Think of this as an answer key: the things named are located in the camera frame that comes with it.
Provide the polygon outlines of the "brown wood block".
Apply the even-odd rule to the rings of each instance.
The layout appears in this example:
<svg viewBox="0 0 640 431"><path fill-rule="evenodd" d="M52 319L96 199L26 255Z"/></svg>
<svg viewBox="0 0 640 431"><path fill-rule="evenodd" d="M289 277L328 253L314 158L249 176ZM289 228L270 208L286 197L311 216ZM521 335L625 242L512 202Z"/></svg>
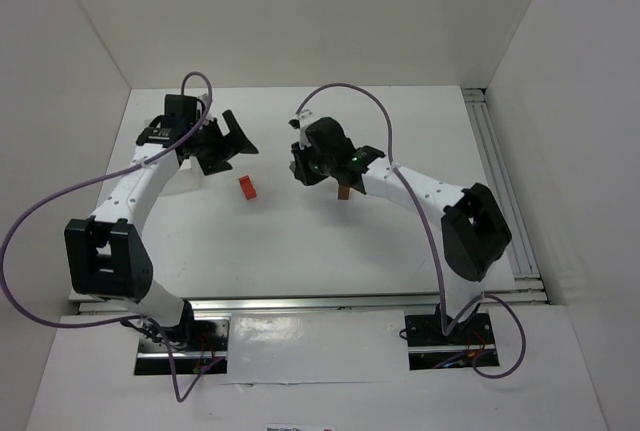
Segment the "brown wood block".
<svg viewBox="0 0 640 431"><path fill-rule="evenodd" d="M348 200L350 197L350 187L346 185L339 185L337 197L339 200Z"/></svg>

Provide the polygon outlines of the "red wood block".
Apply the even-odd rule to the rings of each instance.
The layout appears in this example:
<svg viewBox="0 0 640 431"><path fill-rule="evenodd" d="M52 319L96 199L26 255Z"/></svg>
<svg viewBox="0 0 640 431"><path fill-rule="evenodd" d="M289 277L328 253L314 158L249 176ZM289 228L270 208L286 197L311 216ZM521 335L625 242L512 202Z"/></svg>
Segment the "red wood block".
<svg viewBox="0 0 640 431"><path fill-rule="evenodd" d="M240 177L238 182L246 200L252 200L257 197L256 188L248 175Z"/></svg>

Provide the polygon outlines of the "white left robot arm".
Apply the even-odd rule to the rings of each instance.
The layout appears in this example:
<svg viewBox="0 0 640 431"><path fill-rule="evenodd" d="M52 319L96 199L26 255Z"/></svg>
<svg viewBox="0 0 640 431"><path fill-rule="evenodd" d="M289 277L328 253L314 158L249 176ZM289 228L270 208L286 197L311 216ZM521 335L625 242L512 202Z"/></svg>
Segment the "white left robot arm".
<svg viewBox="0 0 640 431"><path fill-rule="evenodd" d="M231 168L238 154L255 154L234 114L209 117L202 99L168 94L164 112L138 135L123 175L89 217L72 219L64 230L73 290L101 300L116 300L152 319L144 333L187 346L202 333L188 300L167 291L154 278L142 231L168 182L181 165L195 159L204 175Z"/></svg>

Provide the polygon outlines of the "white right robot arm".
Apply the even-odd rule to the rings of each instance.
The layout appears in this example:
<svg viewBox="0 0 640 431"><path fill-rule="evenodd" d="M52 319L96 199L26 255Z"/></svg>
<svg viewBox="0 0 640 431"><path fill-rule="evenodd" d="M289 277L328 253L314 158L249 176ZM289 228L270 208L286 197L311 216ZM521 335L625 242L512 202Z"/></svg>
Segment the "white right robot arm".
<svg viewBox="0 0 640 431"><path fill-rule="evenodd" d="M417 213L436 269L443 335L468 321L479 306L486 276L512 241L492 191L481 183L448 184L397 164L374 147L355 147L330 117L305 110L289 124L299 134L291 146L290 168L303 185L332 178Z"/></svg>

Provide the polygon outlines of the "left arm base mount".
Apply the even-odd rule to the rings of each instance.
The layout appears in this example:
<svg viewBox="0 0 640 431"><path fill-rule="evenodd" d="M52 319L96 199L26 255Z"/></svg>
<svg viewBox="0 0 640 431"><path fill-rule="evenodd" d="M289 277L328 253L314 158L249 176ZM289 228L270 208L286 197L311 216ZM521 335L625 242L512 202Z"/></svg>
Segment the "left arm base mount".
<svg viewBox="0 0 640 431"><path fill-rule="evenodd" d="M121 319L120 324L139 334L134 374L136 376L170 375L169 354L159 332L150 324ZM179 343L167 331L177 375L226 374L230 321L196 320L188 339Z"/></svg>

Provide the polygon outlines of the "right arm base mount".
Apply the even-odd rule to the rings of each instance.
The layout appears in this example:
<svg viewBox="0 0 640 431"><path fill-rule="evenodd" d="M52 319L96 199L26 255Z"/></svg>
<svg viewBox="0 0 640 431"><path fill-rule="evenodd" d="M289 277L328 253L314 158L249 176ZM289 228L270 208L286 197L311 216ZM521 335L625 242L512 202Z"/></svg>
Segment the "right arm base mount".
<svg viewBox="0 0 640 431"><path fill-rule="evenodd" d="M449 336L441 333L434 314L406 315L399 337L407 344L411 371L471 368L475 358L478 367L499 365L488 313L477 314Z"/></svg>

